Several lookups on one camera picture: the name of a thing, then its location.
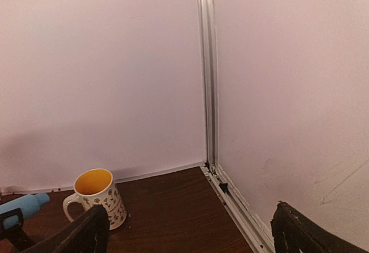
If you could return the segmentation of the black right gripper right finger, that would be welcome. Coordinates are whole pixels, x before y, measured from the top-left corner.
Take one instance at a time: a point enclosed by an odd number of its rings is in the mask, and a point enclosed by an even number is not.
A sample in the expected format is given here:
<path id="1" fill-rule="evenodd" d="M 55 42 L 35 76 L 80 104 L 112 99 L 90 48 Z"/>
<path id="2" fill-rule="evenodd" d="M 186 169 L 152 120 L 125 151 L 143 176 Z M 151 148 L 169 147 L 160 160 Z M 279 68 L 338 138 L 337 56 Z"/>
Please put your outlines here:
<path id="1" fill-rule="evenodd" d="M 286 202 L 277 204 L 270 224 L 276 252 L 367 252 L 324 230 Z"/>

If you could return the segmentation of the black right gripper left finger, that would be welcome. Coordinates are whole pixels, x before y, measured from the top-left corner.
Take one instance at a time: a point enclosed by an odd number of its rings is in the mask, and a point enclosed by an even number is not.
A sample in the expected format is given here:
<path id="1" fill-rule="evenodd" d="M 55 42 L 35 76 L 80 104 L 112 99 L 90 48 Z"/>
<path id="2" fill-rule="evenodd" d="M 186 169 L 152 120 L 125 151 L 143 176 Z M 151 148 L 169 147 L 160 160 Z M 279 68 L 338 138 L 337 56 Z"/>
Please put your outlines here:
<path id="1" fill-rule="evenodd" d="M 56 235 L 28 252 L 106 252 L 110 222 L 101 205 L 94 205 Z"/>

